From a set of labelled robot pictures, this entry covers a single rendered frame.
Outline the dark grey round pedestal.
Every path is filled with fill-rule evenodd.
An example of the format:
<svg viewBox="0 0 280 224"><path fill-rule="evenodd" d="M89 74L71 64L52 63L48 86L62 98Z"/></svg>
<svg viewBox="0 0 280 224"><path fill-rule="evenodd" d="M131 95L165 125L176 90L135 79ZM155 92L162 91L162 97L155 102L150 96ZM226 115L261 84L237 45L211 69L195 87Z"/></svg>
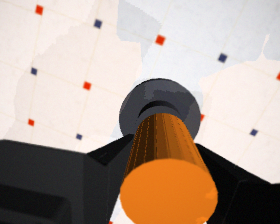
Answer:
<svg viewBox="0 0 280 224"><path fill-rule="evenodd" d="M194 141L201 124L196 98L180 83L165 78L143 81L129 92L119 111L122 135L135 135L141 122L157 113L171 114L182 120Z"/></svg>

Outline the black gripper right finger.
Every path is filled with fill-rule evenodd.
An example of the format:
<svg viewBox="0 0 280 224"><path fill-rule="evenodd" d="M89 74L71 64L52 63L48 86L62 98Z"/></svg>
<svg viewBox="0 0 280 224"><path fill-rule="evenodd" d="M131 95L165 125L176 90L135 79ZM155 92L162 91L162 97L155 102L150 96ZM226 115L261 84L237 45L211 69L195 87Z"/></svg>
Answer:
<svg viewBox="0 0 280 224"><path fill-rule="evenodd" d="M206 224L280 224L280 182L271 184L194 144L217 189L217 204Z"/></svg>

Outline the orange cylinder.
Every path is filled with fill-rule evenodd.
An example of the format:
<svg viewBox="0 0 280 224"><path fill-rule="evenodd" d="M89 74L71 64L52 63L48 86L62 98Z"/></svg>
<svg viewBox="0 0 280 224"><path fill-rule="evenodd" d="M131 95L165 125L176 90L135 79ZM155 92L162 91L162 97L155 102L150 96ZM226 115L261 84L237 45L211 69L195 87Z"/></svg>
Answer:
<svg viewBox="0 0 280 224"><path fill-rule="evenodd" d="M157 113L138 126L120 188L121 208L135 224L203 224L217 189L186 125Z"/></svg>

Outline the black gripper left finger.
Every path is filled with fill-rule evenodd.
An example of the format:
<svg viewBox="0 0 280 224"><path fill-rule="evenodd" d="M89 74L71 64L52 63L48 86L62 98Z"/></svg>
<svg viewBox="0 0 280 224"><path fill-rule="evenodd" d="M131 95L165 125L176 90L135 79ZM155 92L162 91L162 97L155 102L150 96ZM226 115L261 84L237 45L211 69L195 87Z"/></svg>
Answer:
<svg viewBox="0 0 280 224"><path fill-rule="evenodd" d="M109 224L134 138L89 153L0 140L0 184L67 198L72 224Z"/></svg>

